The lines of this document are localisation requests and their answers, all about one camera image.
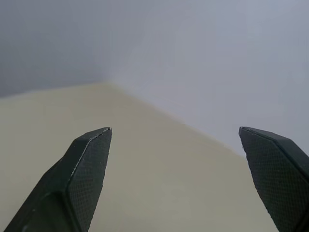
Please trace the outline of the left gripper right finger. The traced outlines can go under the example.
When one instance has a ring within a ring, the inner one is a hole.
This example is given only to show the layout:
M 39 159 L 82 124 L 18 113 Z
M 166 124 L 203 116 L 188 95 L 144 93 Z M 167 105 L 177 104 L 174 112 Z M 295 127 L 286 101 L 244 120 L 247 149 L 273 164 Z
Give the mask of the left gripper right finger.
M 309 157 L 291 139 L 240 127 L 254 186 L 280 232 L 309 230 Z

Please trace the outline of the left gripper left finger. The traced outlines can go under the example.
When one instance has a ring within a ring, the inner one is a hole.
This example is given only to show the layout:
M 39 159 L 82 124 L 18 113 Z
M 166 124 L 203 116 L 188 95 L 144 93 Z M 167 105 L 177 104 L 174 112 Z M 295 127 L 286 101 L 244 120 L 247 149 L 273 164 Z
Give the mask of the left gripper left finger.
M 73 140 L 64 156 L 40 178 L 7 232 L 86 232 L 98 204 L 112 129 Z

